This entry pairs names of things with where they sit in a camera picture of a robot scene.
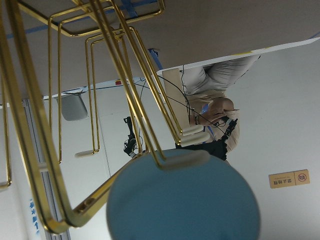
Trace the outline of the light blue cup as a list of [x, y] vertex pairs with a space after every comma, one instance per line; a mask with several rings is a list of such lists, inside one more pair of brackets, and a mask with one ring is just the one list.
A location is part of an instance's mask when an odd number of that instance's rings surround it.
[[139, 157], [112, 184], [106, 219], [114, 240], [256, 240], [261, 226], [247, 181], [214, 156], [176, 169]]

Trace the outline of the black tripod stand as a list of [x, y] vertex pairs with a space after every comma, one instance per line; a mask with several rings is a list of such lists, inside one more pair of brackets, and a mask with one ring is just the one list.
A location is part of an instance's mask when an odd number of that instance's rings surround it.
[[127, 118], [124, 118], [123, 120], [127, 124], [129, 129], [128, 140], [124, 142], [123, 151], [133, 159], [137, 155], [136, 153], [134, 153], [137, 146], [137, 140], [136, 140], [135, 133], [133, 131], [132, 120], [130, 116], [128, 116]]

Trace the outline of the person in beige shirt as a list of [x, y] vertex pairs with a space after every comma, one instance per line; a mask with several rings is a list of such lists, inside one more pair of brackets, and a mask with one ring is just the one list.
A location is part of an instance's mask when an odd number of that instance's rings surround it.
[[183, 93], [191, 112], [190, 125], [202, 125], [209, 139], [188, 150], [205, 150], [223, 161], [240, 138], [240, 111], [226, 96], [229, 87], [243, 77], [260, 58], [251, 55], [181, 71]]

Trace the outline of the grey chair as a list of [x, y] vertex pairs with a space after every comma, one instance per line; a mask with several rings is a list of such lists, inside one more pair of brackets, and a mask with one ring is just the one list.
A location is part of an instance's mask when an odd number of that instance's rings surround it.
[[61, 96], [61, 113], [66, 121], [78, 121], [88, 117], [88, 111], [80, 93]]

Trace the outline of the wall sign plate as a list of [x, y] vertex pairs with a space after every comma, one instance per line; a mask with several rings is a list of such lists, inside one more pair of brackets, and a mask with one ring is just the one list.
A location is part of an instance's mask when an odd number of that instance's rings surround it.
[[306, 185], [310, 183], [308, 169], [270, 174], [268, 179], [271, 189]]

